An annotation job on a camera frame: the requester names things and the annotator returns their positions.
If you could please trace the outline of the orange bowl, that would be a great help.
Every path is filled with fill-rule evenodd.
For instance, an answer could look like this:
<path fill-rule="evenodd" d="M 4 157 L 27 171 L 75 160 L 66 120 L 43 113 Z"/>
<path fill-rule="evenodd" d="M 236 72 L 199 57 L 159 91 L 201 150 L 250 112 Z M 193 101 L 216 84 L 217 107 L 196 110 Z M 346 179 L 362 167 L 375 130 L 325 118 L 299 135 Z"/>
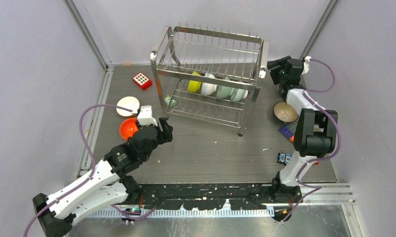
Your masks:
<path fill-rule="evenodd" d="M 136 118 L 128 118 L 126 120 L 124 120 L 120 127 L 119 127 L 119 131 L 122 130 L 129 130 L 129 131 L 135 131 L 137 132 L 139 130 L 138 126 L 137 126 L 137 119 Z"/>
<path fill-rule="evenodd" d="M 127 141 L 130 137 L 133 136 L 133 134 L 135 133 L 135 131 L 129 131 L 129 130 L 120 130 L 119 131 L 120 136 L 122 137 L 122 139 L 124 139 L 125 141 Z"/>

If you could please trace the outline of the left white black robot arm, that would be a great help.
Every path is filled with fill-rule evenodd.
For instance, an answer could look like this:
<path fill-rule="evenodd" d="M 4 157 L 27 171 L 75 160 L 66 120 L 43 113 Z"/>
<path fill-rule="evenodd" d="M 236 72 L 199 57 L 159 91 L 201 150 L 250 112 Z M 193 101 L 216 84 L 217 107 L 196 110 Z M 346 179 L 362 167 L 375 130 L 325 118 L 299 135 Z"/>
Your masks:
<path fill-rule="evenodd" d="M 87 215 L 106 206 L 135 204 L 141 189 L 128 173 L 148 161 L 158 145 L 173 140 L 167 117 L 158 124 L 141 125 L 132 137 L 113 147 L 93 169 L 63 189 L 39 193 L 32 202 L 36 219 L 47 237 L 63 237 Z"/>

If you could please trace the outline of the dark blue bowl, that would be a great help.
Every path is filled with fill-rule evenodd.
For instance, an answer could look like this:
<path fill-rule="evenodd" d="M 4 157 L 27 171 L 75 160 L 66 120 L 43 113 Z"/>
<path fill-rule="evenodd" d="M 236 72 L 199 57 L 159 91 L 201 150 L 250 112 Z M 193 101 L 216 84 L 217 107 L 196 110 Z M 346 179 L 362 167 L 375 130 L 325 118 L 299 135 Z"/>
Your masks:
<path fill-rule="evenodd" d="M 279 121 L 284 123 L 294 122 L 299 117 L 294 108 L 284 101 L 275 103 L 273 114 Z"/>

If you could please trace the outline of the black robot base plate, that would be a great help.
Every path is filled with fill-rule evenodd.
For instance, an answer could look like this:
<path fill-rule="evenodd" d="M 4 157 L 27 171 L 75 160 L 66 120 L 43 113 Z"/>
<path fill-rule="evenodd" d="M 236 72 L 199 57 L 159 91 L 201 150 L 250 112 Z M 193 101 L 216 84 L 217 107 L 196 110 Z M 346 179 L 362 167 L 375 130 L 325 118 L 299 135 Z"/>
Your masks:
<path fill-rule="evenodd" d="M 163 210 L 261 210 L 268 204 L 290 207 L 302 197 L 300 188 L 283 191 L 264 183 L 141 184 L 123 204 Z"/>

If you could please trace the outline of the steel two-tier dish rack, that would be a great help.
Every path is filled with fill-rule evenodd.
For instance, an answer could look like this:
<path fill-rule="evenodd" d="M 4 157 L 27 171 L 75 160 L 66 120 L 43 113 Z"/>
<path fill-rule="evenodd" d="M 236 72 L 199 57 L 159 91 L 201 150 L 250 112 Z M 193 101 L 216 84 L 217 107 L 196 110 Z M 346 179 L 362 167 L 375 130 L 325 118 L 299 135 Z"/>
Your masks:
<path fill-rule="evenodd" d="M 163 27 L 150 54 L 162 112 L 234 127 L 242 136 L 269 76 L 269 46 L 250 34 Z"/>

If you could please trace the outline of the pale green bowl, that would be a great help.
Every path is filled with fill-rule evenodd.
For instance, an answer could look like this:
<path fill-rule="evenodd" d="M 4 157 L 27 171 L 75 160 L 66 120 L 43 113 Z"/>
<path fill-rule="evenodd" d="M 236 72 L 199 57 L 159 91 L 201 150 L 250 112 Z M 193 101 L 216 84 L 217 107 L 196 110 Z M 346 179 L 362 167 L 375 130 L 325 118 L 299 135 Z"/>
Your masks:
<path fill-rule="evenodd" d="M 219 85 L 216 91 L 216 98 L 226 99 L 232 95 L 233 90 L 234 90 L 233 87 Z"/>
<path fill-rule="evenodd" d="M 241 100 L 245 99 L 247 95 L 248 95 L 248 90 L 234 88 L 231 93 L 230 101 L 240 102 Z"/>

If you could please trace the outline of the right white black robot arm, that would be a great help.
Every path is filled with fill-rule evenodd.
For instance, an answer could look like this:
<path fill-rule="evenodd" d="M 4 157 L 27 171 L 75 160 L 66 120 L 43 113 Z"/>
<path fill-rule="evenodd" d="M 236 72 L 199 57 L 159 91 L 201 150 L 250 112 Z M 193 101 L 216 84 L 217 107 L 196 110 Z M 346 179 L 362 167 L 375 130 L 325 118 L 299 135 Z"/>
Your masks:
<path fill-rule="evenodd" d="M 337 112 L 321 106 L 309 95 L 310 90 L 300 83 L 312 61 L 310 56 L 304 59 L 286 56 L 267 62 L 282 99 L 298 113 L 293 141 L 295 151 L 289 163 L 272 180 L 271 198 L 279 203 L 297 195 L 300 179 L 313 163 L 335 150 Z"/>

